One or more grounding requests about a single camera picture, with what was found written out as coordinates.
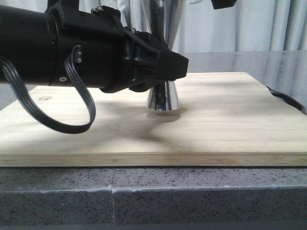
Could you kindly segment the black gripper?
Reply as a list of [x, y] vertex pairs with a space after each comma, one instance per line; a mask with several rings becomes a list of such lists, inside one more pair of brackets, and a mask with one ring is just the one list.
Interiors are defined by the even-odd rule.
[[65, 59], [75, 45], [75, 67], [87, 87], [106, 93], [123, 89], [144, 92], [187, 74], [189, 60], [162, 45], [147, 32], [133, 32], [121, 24], [119, 10], [96, 7], [91, 13], [77, 5], [48, 5], [46, 13], [57, 30], [57, 59], [53, 85], [66, 71]]

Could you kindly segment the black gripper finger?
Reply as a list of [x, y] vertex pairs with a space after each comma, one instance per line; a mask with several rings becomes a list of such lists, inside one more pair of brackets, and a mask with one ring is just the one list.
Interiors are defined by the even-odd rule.
[[237, 0], [211, 0], [213, 8], [215, 10], [230, 8], [235, 5]]

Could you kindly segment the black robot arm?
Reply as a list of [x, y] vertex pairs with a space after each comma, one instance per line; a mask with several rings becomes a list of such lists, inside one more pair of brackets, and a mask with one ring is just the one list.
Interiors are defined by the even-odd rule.
[[50, 0], [44, 13], [0, 8], [0, 54], [16, 67], [25, 83], [71, 86], [64, 61], [81, 46], [77, 71], [89, 88], [105, 93], [144, 92], [186, 76], [188, 59], [170, 51], [152, 34], [132, 32], [120, 11], [103, 6], [91, 13], [76, 0]]

